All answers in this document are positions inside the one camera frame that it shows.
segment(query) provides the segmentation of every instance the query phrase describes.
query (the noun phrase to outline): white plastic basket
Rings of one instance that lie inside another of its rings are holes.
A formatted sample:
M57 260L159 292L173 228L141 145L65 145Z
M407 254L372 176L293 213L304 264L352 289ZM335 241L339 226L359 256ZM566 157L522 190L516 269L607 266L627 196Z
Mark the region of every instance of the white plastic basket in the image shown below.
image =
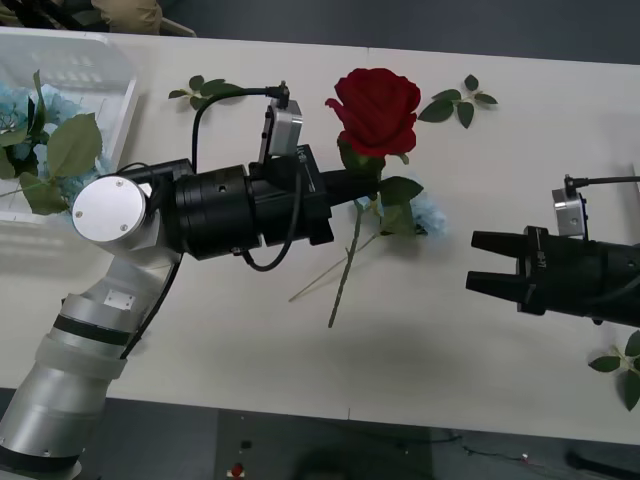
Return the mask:
M95 112L115 171L137 102L136 74L127 58L98 34L0 28L0 82L33 89L37 70L43 84ZM0 180L0 194L17 189L17 180ZM42 226L69 223L61 215L32 214L21 193L0 198L0 221Z

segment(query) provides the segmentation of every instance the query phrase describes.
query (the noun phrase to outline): rose petal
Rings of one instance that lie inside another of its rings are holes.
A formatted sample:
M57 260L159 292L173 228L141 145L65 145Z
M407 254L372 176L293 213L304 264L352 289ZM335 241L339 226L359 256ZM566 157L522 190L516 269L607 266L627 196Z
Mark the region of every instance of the rose petal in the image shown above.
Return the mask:
M353 115L349 110L347 110L343 105L340 104L336 99L330 98L324 104L327 107L333 108L338 115L338 118L344 125L345 130L349 130L353 135L358 138L365 139L373 139L375 135L369 130L368 126L361 122L358 117Z

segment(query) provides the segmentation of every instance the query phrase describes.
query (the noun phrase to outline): light blue artificial flower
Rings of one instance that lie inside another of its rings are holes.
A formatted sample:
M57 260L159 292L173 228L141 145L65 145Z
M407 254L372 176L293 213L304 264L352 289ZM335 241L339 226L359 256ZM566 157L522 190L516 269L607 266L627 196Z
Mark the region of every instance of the light blue artificial flower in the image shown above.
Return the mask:
M363 208L371 205L369 197L362 197L357 200ZM429 195L423 190L416 197L409 201L413 221L418 227L433 237L443 237L448 233L447 216L431 200ZM384 207L381 202L377 205L378 212L384 217Z
M29 90L0 84L0 131L15 130L27 124Z
M16 88L12 89L0 83L0 131L5 128L22 128L27 123L28 99L31 97L34 103L38 102L38 94L35 89ZM82 113L83 108L64 98L57 88L51 85L42 86L42 97L47 110L47 124L43 130L49 135L65 121ZM13 147L13 153L18 160L24 160L29 154L31 146L29 144L19 144ZM38 144L33 148L33 152L38 159L38 177L46 179L50 177L49 164L47 161L47 146ZM80 191L101 175L112 173L113 169L109 159L104 154L97 158L91 170L76 177L58 177L57 184L61 195L73 205Z

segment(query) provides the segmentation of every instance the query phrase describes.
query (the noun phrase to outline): black cable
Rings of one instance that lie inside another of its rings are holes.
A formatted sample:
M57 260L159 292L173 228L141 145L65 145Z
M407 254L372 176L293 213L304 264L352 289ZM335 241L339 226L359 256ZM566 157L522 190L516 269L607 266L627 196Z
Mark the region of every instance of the black cable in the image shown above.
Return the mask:
M160 307L162 306L164 299L167 297L169 290L171 290L171 285L173 285L173 281L176 279L176 275L178 274L179 267L180 267L180 262L173 264L173 266L171 267L171 271L169 272L169 276L167 277L167 280L164 282L164 287L162 289L162 292L160 293L160 297L158 298L158 301L153 305L153 307L149 311L149 314L145 317L142 324L138 327L138 330L136 330L136 333L134 333L133 337L131 337L131 340L129 340L129 343L125 347L124 352L122 352L122 355L120 355L120 359L124 360L129 356L129 354L131 353L131 350L133 350L136 344L140 341L140 339L142 338L142 335L151 324L151 320L153 320L153 317L155 317L156 314L158 313L158 310L160 310Z
M226 98L244 97L248 95L269 95L269 88L243 88L234 90L232 92L221 93L209 98L196 112L196 117L193 119L193 133L191 135L191 165L193 173L198 173L198 131L200 130L200 120L204 112L214 103L224 100Z
M296 172L296 193L295 198L293 200L293 213L291 214L291 222L289 223L289 230L287 231L287 236L285 238L284 244L282 245L282 249L278 256L269 263L268 265L257 265L253 260L251 253L242 252L242 258L247 262L251 268L258 272L268 272L269 270L273 270L276 268L284 257L289 252L289 248L291 248L291 244L293 243L293 239L296 235L296 227L298 226L298 217L300 216L300 210L302 209L302 173L300 172L300 167L297 168Z
M602 178L586 178L587 185L604 185L607 183L632 183L640 182L640 177L602 177Z

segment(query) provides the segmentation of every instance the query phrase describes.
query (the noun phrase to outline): black cylindrical joint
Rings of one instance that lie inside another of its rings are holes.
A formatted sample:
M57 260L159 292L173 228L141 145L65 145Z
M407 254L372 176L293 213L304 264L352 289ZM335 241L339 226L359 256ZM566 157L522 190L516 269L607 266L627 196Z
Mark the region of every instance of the black cylindrical joint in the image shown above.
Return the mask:
M260 246L242 165L175 183L182 248L198 260Z

